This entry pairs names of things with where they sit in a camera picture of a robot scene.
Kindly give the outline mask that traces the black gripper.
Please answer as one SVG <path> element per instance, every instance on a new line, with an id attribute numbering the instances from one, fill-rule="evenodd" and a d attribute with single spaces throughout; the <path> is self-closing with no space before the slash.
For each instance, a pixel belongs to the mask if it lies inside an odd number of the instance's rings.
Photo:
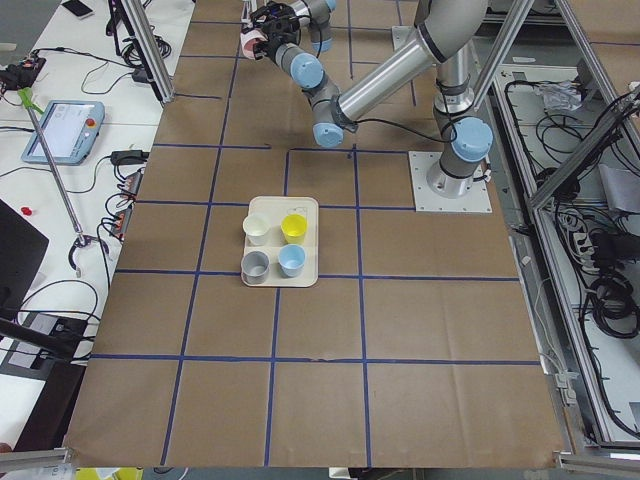
<path id="1" fill-rule="evenodd" d="M 300 21 L 294 9 L 280 2 L 269 1 L 250 14 L 251 25 L 263 33 L 296 33 Z"/>
<path id="2" fill-rule="evenodd" d="M 297 34 L 293 32 L 264 33 L 257 30 L 258 38 L 252 47 L 255 60 L 292 61 L 298 54 Z"/>

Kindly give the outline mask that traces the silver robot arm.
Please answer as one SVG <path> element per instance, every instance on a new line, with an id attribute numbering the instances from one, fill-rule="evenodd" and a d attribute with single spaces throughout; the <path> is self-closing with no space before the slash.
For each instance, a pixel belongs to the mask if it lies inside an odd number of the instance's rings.
<path id="1" fill-rule="evenodd" d="M 429 187 L 445 198 L 460 198 L 475 182 L 474 173 L 487 157 L 493 133 L 468 115 L 474 100 L 464 50 L 480 27 L 485 1 L 422 1 L 405 42 L 359 82 L 342 91 L 319 60 L 332 45 L 333 1 L 267 1 L 243 13 L 249 58 L 269 58 L 302 89 L 310 105 L 318 145 L 340 145 L 347 131 L 367 122 L 367 113 L 431 67 L 437 69 L 439 94 L 434 115 L 444 146 L 426 175 Z"/>
<path id="2" fill-rule="evenodd" d="M 248 26 L 264 37 L 263 46 L 258 48 L 260 53 L 274 53 L 277 47 L 287 43 L 299 45 L 302 30 L 306 28 L 311 46 L 319 56 L 331 49 L 330 21 L 335 8 L 335 1 L 266 1 L 248 14 Z"/>

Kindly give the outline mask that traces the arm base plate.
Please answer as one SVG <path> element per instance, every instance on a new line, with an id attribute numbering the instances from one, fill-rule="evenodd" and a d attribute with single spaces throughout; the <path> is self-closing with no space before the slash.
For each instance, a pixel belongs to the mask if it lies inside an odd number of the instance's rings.
<path id="1" fill-rule="evenodd" d="M 413 45 L 415 31 L 416 28 L 414 26 L 393 26 L 391 28 L 393 50 L 404 49 L 406 44 Z"/>
<path id="2" fill-rule="evenodd" d="M 475 176 L 456 179 L 440 165 L 440 152 L 409 151 L 415 210 L 418 213 L 490 214 L 487 183 Z"/>

